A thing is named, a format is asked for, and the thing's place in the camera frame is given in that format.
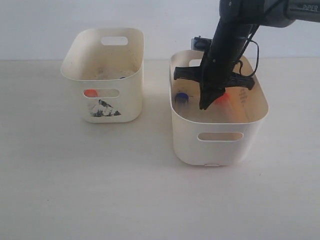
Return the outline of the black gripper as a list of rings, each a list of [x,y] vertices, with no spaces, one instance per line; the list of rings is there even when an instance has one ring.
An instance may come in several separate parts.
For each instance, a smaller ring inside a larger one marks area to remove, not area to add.
[[[222,97],[225,88],[243,87],[251,90],[254,87],[253,77],[234,72],[253,28],[253,24],[219,22],[210,47],[202,51],[200,65],[175,67],[174,80],[184,79],[199,83],[200,110],[206,110]]]

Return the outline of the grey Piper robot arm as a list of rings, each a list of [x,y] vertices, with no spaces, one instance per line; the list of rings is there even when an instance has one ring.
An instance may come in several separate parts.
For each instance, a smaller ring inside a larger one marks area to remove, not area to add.
[[[200,90],[199,108],[206,110],[222,97],[226,88],[251,90],[255,83],[249,75],[234,72],[244,65],[243,56],[260,26],[286,28],[296,20],[320,21],[318,0],[221,0],[219,21],[213,38],[196,36],[191,49],[203,53],[198,66],[176,67],[173,78],[197,82]]]

